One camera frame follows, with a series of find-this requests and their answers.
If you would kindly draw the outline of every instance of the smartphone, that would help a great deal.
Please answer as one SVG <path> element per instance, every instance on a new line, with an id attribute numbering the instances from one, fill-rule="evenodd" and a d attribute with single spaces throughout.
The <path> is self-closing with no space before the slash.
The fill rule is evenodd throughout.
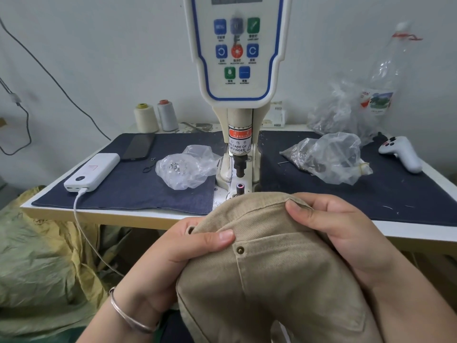
<path id="1" fill-rule="evenodd" d="M 127 150 L 121 157 L 121 161 L 144 160 L 148 157 L 155 133 L 143 133 L 132 138 Z"/>

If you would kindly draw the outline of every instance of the metal grommet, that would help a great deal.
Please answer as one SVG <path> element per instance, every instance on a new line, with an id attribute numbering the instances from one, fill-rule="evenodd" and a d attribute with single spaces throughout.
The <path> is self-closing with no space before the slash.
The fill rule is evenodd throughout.
<path id="1" fill-rule="evenodd" d="M 186 230 L 186 235 L 190 235 L 194 229 L 195 229 L 195 226 L 189 226 Z"/>

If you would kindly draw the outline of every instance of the clear plastic bag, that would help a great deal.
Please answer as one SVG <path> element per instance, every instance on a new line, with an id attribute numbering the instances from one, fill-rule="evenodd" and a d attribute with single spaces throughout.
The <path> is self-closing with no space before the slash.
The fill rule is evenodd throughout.
<path id="1" fill-rule="evenodd" d="M 174 190 L 194 189 L 216 174 L 220 158 L 209 146 L 189 145 L 181 154 L 157 161 L 155 172 Z"/>
<path id="2" fill-rule="evenodd" d="M 280 154 L 328 184 L 354 185 L 361 176 L 373 173 L 370 165 L 360 159 L 360 138 L 352 133 L 306 138 Z"/>
<path id="3" fill-rule="evenodd" d="M 342 75 L 330 82 L 330 86 L 331 97 L 319 103 L 309 115 L 308 126 L 320 135 L 353 133 L 359 136 L 362 147 L 371 143 L 378 133 L 379 125 L 376 117 L 362 108 L 362 86 Z"/>

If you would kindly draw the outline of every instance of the table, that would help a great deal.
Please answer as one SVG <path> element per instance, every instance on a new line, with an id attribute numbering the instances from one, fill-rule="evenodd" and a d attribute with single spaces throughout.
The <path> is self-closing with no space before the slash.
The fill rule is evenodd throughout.
<path id="1" fill-rule="evenodd" d="M 195 125 L 180 124 L 180 129 L 177 132 L 192 132 Z M 211 128 L 212 132 L 221 131 L 219 124 L 204 124 Z M 284 131 L 311 131 L 306 125 L 287 125 L 282 129 L 265 129 Z M 132 126 L 127 131 L 136 133 L 136 127 Z M 40 196 L 47 193 L 51 188 L 58 184 L 62 179 L 69 176 L 77 167 L 88 161 L 97 152 L 90 155 L 87 159 L 77 164 L 68 172 L 57 178 L 49 184 L 45 189 L 41 190 L 37 195 L 21 205 L 22 210 L 33 219 L 53 219 L 61 221 L 74 221 L 75 217 L 71 209 L 55 208 L 55 207 L 35 207 L 32 202 Z M 447 178 L 437 172 L 426 162 L 422 161 L 423 171 L 432 178 L 443 190 L 445 190 L 454 200 L 457 201 L 457 186 L 452 184 Z M 215 195 L 214 207 L 217 206 L 221 197 Z M 165 209 L 146 209 L 137 211 L 125 210 L 78 210 L 81 220 L 96 224 L 105 225 L 122 225 L 129 227 L 148 228 L 157 230 L 168 230 L 174 223 L 180 219 L 192 216 L 192 214 L 181 213 Z M 439 226 L 439 225 L 423 225 L 411 223 L 398 223 L 391 221 L 374 221 L 374 224 L 401 250 L 411 252 L 431 252 L 437 254 L 449 254 L 457 256 L 457 227 Z"/>

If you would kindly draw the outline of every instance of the green button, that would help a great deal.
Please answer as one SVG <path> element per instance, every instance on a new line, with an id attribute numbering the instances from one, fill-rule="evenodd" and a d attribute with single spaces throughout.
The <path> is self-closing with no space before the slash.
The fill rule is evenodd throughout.
<path id="1" fill-rule="evenodd" d="M 225 79 L 234 80 L 235 79 L 235 67 L 226 67 L 224 69 Z"/>
<path id="2" fill-rule="evenodd" d="M 260 31 L 260 18 L 248 18 L 248 34 L 258 34 Z"/>

